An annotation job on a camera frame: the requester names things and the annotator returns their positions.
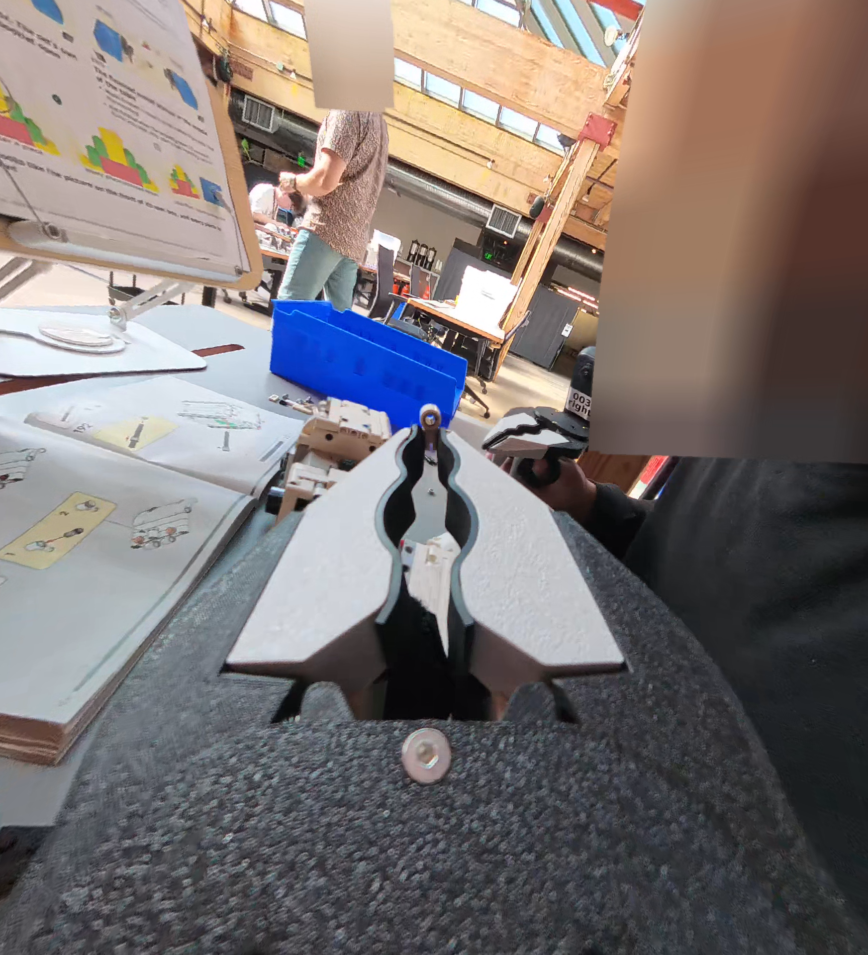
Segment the lego instruction booklet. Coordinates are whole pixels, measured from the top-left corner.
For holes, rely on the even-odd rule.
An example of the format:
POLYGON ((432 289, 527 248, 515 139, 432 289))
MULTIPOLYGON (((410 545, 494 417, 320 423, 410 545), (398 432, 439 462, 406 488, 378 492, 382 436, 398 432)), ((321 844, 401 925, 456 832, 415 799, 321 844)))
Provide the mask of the lego instruction booklet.
POLYGON ((302 429, 173 376, 0 416, 0 757, 58 763, 302 429))

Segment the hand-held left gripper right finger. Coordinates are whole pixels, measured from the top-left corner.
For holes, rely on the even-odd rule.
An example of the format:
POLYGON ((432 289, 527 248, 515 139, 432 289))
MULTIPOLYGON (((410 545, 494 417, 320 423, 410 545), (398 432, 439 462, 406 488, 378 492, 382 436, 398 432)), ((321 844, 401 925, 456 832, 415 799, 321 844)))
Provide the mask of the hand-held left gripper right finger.
POLYGON ((448 578, 434 714, 490 718, 522 686, 618 673, 626 659, 552 511, 464 439, 441 429, 448 578))

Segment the white storage box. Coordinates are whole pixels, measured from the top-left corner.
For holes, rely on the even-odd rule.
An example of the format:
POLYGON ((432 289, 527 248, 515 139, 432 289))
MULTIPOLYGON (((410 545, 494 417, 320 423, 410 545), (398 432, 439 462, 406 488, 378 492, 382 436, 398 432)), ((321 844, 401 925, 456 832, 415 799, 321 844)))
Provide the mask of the white storage box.
POLYGON ((468 266, 455 300, 455 314, 470 325, 499 328, 518 289, 502 274, 468 266))

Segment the black office chair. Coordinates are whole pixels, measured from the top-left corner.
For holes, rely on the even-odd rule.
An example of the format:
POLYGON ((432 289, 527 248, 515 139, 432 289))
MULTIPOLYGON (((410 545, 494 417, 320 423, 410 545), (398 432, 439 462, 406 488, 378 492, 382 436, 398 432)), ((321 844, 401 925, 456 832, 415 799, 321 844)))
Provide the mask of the black office chair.
POLYGON ((376 295, 370 307, 368 318, 388 328, 399 330, 410 337, 427 344, 435 342, 433 328, 424 328, 420 324, 405 319, 404 310, 408 308, 405 296, 393 292, 394 252, 386 245, 378 247, 376 269, 376 295))

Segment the blue plastic bin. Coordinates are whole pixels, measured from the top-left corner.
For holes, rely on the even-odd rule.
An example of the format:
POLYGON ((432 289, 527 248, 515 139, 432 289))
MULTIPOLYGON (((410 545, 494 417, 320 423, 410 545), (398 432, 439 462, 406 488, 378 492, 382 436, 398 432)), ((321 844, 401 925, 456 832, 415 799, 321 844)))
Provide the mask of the blue plastic bin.
POLYGON ((466 360, 326 301, 273 303, 271 372, 309 392, 385 412, 398 430, 435 404, 441 427, 459 409, 466 360))

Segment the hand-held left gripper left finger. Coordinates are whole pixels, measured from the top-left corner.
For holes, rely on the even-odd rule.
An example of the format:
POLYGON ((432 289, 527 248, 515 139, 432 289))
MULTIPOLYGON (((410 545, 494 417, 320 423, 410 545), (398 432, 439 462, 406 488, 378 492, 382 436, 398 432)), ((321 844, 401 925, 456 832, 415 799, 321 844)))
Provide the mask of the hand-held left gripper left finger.
POLYGON ((415 513, 404 460, 415 437, 414 427, 396 432, 296 515, 227 670, 335 685, 356 718, 392 713, 390 679, 403 676, 416 637, 399 549, 415 513))

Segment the black room partition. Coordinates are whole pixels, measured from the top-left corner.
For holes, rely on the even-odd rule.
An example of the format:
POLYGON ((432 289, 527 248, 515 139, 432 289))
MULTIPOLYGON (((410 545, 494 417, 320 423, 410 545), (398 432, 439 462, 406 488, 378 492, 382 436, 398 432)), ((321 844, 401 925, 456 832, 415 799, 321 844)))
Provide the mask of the black room partition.
POLYGON ((595 316, 596 299, 568 287, 537 287, 509 353, 544 370, 551 370, 569 339, 579 313, 595 316))

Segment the white lego truck build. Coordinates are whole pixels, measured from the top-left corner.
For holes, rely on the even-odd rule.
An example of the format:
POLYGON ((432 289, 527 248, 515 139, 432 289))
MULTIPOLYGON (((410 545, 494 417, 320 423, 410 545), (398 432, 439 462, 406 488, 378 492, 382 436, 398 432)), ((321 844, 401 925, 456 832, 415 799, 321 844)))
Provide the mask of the white lego truck build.
POLYGON ((386 412, 335 397, 318 405, 315 415, 306 415, 287 457, 279 500, 270 494, 277 522, 320 498, 392 436, 386 412))

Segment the white clipboard stand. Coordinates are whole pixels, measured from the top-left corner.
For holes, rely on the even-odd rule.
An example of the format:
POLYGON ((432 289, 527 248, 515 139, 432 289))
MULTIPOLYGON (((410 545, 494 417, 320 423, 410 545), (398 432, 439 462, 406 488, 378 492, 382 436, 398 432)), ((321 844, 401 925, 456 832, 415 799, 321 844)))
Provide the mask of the white clipboard stand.
POLYGON ((47 262, 10 259, 0 268, 0 377, 116 376, 201 371, 204 360, 150 328, 141 317, 186 293, 163 279, 106 306, 8 307, 11 293, 51 271, 47 262))

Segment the wooden support post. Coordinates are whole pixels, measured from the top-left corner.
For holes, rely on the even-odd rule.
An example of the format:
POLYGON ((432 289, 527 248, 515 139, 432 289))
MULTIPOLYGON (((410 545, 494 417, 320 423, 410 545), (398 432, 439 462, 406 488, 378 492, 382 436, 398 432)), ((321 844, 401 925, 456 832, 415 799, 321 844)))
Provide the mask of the wooden support post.
POLYGON ((598 123, 597 116, 587 117, 586 125, 566 151, 547 191, 538 197, 539 212, 532 214, 530 233, 511 276, 514 295, 499 323, 503 332, 501 360, 509 351, 513 335, 525 321, 533 295, 601 150, 603 144, 590 132, 598 123))

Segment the person's right hand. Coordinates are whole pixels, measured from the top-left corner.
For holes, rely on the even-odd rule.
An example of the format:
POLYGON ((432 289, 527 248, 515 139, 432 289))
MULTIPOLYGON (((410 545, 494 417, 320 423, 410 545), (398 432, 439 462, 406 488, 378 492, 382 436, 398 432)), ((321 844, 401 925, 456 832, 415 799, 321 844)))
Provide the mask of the person's right hand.
POLYGON ((551 462, 546 459, 506 460, 502 471, 512 475, 552 511, 565 513, 581 525, 589 523, 597 495, 575 460, 560 458, 559 476, 552 479, 551 462))

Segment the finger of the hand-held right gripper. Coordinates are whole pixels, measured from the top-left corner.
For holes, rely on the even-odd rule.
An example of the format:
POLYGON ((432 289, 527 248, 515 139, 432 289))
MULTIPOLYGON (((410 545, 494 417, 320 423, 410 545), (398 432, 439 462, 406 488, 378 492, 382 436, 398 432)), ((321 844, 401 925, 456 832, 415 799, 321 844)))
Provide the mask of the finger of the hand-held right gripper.
POLYGON ((485 435, 482 450, 494 453, 494 448, 507 438, 540 434, 546 425, 538 420, 536 412, 536 408, 511 409, 485 435))
POLYGON ((586 448, 587 441, 559 432, 510 434, 499 442, 499 457, 525 460, 552 457, 576 460, 586 448))

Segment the wooden background table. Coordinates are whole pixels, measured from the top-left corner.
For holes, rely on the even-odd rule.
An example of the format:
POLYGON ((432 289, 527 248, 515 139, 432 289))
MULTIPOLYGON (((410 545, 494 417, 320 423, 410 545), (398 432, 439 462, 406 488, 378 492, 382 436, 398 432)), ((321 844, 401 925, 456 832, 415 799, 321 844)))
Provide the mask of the wooden background table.
POLYGON ((506 342, 515 337, 520 329, 520 326, 517 325, 509 330, 505 330, 498 326, 491 326, 475 318, 467 319, 460 317, 454 306, 441 307, 431 300, 420 299, 410 295, 404 298, 404 302, 440 327, 449 328, 460 335, 486 342, 489 348, 499 349, 501 346, 504 346, 506 342))

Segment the person's right forearm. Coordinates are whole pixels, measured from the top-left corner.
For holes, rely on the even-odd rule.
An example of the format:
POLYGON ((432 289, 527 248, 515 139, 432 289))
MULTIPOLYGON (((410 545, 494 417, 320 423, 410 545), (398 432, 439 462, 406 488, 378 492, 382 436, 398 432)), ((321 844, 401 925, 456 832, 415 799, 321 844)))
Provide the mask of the person's right forearm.
POLYGON ((656 501, 631 497, 614 484, 588 485, 589 504, 579 523, 608 553, 623 561, 656 501))

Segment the person's dark shirt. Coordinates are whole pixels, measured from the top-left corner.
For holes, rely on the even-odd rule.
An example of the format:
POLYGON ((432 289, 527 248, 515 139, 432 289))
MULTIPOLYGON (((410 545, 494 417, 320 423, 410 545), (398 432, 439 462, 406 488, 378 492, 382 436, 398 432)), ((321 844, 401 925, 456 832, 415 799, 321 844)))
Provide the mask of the person's dark shirt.
POLYGON ((868 922, 868 465, 680 460, 624 561, 727 678, 868 922))

